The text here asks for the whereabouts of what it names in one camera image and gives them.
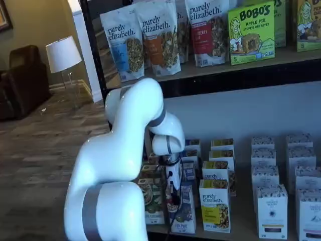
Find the armchair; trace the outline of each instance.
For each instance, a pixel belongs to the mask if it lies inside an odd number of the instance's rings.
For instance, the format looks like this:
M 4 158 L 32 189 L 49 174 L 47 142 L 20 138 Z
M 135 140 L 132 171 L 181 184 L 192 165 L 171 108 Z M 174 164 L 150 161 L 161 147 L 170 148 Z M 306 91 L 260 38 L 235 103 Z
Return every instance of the armchair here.
M 0 73 L 0 119 L 22 118 L 50 97 L 37 46 L 11 51 L 9 61 L 10 69 Z

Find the wooden shelf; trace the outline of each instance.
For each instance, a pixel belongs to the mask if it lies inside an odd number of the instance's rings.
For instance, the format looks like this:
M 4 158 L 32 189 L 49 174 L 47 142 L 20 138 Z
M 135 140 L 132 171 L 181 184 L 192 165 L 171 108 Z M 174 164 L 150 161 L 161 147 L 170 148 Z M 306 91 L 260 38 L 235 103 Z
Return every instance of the wooden shelf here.
M 186 237 L 198 237 L 204 239 L 216 239 L 216 240 L 270 240 L 258 238 L 256 228 L 256 217 L 253 209 L 252 190 L 250 186 L 249 178 L 238 178 L 237 182 L 237 197 L 231 197 L 231 233 L 219 233 L 204 231 L 202 223 L 202 215 L 200 209 L 196 211 L 197 216 L 197 228 L 196 234 L 181 234 L 171 233 L 172 235 L 186 236 Z M 289 197 L 288 206 L 288 238 L 287 240 L 296 241 L 295 230 L 295 212 L 294 212 L 294 197 Z M 166 225 L 147 225 L 147 231 L 151 233 L 168 232 L 168 226 Z
M 152 69 L 145 76 L 156 79 L 165 98 L 293 84 L 320 80 L 321 50 L 297 53 L 293 46 L 276 49 L 274 59 L 231 66 L 230 63 L 204 68 L 196 67 L 194 56 L 181 65 L 181 72 L 164 77 L 154 76 Z M 109 88 L 136 83 L 118 79 Z

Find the product box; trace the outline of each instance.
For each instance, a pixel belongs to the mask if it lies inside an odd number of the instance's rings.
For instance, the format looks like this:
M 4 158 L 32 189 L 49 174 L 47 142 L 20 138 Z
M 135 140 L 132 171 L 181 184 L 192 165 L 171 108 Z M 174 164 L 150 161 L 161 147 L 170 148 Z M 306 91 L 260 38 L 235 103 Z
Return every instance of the product box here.
M 321 167 L 297 166 L 295 189 L 317 189 L 321 187 Z
M 232 9 L 228 22 L 232 65 L 275 57 L 274 1 Z
M 287 149 L 287 177 L 288 191 L 290 194 L 295 190 L 295 168 L 297 166 L 316 166 L 316 156 L 311 147 L 293 147 Z
M 234 152 L 234 141 L 232 138 L 229 139 L 220 139 L 211 141 L 211 150 L 212 151 L 225 151 L 232 150 Z
M 321 189 L 298 193 L 296 231 L 299 241 L 314 241 L 321 235 Z
M 275 142 L 273 137 L 252 137 L 252 149 L 269 148 L 275 149 Z
M 235 166 L 234 155 L 232 150 L 226 151 L 210 151 L 210 161 L 225 161 L 228 163 L 227 168 L 229 170 L 229 187 L 231 196 L 236 196 L 236 178 L 235 178 Z
M 195 234 L 196 216 L 192 185 L 190 182 L 182 182 L 180 197 L 180 205 L 174 205 L 170 189 L 166 189 L 166 202 L 170 216 L 170 223 L 173 222 L 171 231 L 176 233 Z
M 193 161 L 195 165 L 195 169 L 197 170 L 197 175 L 198 175 L 200 166 L 199 166 L 199 157 L 198 157 L 197 150 L 182 151 L 181 159 L 182 159 L 182 162 Z
M 160 156 L 156 156 L 154 152 L 152 152 L 148 157 L 148 163 L 152 165 L 158 165 Z
M 252 149 L 251 165 L 276 166 L 276 150 L 269 148 Z
M 287 147 L 313 147 L 310 134 L 293 134 L 286 136 Z
M 144 195 L 146 224 L 164 224 L 165 202 L 160 178 L 139 179 L 138 186 Z
M 244 5 L 263 3 L 266 0 L 245 0 Z M 286 0 L 274 1 L 274 37 L 275 47 L 285 47 L 286 44 Z
M 279 170 L 277 166 L 258 166 L 252 167 L 252 190 L 254 212 L 257 210 L 256 189 L 258 187 L 268 187 L 279 184 Z
M 205 231 L 231 232 L 227 180 L 201 180 L 200 200 Z
M 228 163 L 226 161 L 206 161 L 202 167 L 205 180 L 229 180 Z
M 199 189 L 197 185 L 195 166 L 193 161 L 183 163 L 183 181 L 188 181 L 191 183 L 194 196 L 194 205 L 195 207 L 199 207 Z
M 258 187 L 257 229 L 259 238 L 287 239 L 287 193 L 283 184 Z
M 321 1 L 297 0 L 297 51 L 321 49 Z

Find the black shelf edge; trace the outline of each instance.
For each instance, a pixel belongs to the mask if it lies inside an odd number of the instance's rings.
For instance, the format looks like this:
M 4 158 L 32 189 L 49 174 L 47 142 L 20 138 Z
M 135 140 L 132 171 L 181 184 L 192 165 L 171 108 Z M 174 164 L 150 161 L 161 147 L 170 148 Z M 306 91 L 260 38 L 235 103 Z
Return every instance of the black shelf edge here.
M 321 80 L 321 59 L 161 81 L 164 98 Z

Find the wooden floor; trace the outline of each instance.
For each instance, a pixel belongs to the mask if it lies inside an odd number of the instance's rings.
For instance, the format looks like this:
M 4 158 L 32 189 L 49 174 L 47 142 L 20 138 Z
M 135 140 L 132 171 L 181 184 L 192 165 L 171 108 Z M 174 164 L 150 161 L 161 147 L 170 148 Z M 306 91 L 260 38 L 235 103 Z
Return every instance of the wooden floor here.
M 86 94 L 80 102 L 74 110 L 56 93 L 25 119 L 0 122 L 0 240 L 65 240 L 76 155 L 89 137 L 109 130 L 102 102 Z

